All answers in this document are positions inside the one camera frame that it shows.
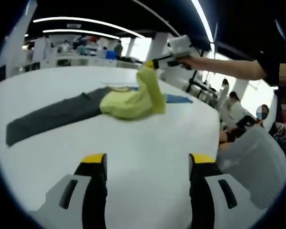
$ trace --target ceiling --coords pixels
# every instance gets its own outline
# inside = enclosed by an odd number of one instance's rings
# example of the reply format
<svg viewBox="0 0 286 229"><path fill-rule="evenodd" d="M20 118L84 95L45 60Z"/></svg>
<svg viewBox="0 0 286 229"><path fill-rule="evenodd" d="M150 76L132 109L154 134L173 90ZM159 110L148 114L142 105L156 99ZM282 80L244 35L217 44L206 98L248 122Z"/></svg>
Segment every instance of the ceiling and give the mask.
<svg viewBox="0 0 286 229"><path fill-rule="evenodd" d="M139 0L167 21L179 34L188 34L194 46L210 50L208 38L191 0ZM276 39L282 43L276 25L266 13L264 0L199 0L217 44L217 51L233 59L253 60ZM153 37L155 32L170 32L164 22L133 0L66 2L37 0L33 19L80 17L112 23ZM97 31L118 37L132 34L108 26L83 21L44 21L29 25L27 39L42 36L43 30L67 29L67 23L81 24L81 30Z"/></svg>

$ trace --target desk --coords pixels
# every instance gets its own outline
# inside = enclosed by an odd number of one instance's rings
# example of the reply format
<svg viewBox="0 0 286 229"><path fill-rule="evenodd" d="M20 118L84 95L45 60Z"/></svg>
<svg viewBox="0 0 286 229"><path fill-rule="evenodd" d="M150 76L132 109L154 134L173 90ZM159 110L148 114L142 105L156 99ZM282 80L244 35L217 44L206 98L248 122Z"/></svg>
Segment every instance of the desk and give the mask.
<svg viewBox="0 0 286 229"><path fill-rule="evenodd" d="M211 88L209 88L207 85L205 85L204 83L202 82L198 82L198 81L193 81L193 85L196 85L200 88L202 88L203 90L211 93L214 97L217 97L217 94L216 92L212 91Z"/></svg>
<svg viewBox="0 0 286 229"><path fill-rule="evenodd" d="M79 65L85 65L85 66L100 66L100 67L117 67L117 68L130 68L130 69L139 69L141 64L139 63L131 63L131 62L124 62L124 61L117 61L117 60L108 60L108 59L101 59L97 56L85 56L85 55L79 55L77 53L59 53L56 55L53 55L49 57L48 59L40 61L40 69L46 69L46 68L54 68L57 67L57 61L59 60L70 60L71 66L79 66ZM12 75L19 75L22 72L20 69L25 66L32 65L35 62L26 62L21 64L18 67L15 67L13 69Z"/></svg>
<svg viewBox="0 0 286 229"><path fill-rule="evenodd" d="M108 155L109 229L186 228L191 220L188 154L216 157L219 117L215 109L159 82L163 93L190 97L192 104L167 104L165 114L119 121L108 115L66 125L5 144L6 125L29 112L103 87L134 85L134 69L61 67L20 74L0 83L0 167L25 210L37 210L46 192L73 174L87 155Z"/></svg>

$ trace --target human arm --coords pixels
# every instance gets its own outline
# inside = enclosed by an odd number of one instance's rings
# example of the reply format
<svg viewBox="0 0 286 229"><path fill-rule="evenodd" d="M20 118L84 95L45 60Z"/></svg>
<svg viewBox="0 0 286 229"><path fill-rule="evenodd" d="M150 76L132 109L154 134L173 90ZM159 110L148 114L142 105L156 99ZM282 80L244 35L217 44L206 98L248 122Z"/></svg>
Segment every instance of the human arm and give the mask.
<svg viewBox="0 0 286 229"><path fill-rule="evenodd" d="M259 80L266 77L266 73L258 61L222 61L200 56L188 56L178 59L178 62L188 64L196 70L230 75L243 80Z"/></svg>

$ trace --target blue cloth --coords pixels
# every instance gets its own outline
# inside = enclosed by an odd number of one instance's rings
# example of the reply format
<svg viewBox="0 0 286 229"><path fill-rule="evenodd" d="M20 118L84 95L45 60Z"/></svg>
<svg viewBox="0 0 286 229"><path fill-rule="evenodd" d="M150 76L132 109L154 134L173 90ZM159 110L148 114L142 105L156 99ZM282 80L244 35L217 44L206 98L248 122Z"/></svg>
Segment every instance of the blue cloth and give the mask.
<svg viewBox="0 0 286 229"><path fill-rule="evenodd" d="M116 52L111 51L111 50L107 50L106 59L107 60L115 60L116 59Z"/></svg>
<svg viewBox="0 0 286 229"><path fill-rule="evenodd" d="M134 91L138 91L138 87L130 87ZM166 97L166 103L167 104L184 104L184 103L193 103L192 100L190 100L187 97L179 96L179 95L173 95L173 94L164 94Z"/></svg>

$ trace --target white chair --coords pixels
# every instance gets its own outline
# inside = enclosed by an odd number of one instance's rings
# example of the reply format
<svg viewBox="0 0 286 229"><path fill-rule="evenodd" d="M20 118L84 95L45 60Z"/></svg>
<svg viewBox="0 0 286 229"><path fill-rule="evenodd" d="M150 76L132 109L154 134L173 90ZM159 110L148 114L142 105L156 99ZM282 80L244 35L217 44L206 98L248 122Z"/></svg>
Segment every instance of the white chair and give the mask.
<svg viewBox="0 0 286 229"><path fill-rule="evenodd" d="M220 151L216 163L250 192L252 203L262 210L272 205L286 183L285 154L259 125Z"/></svg>

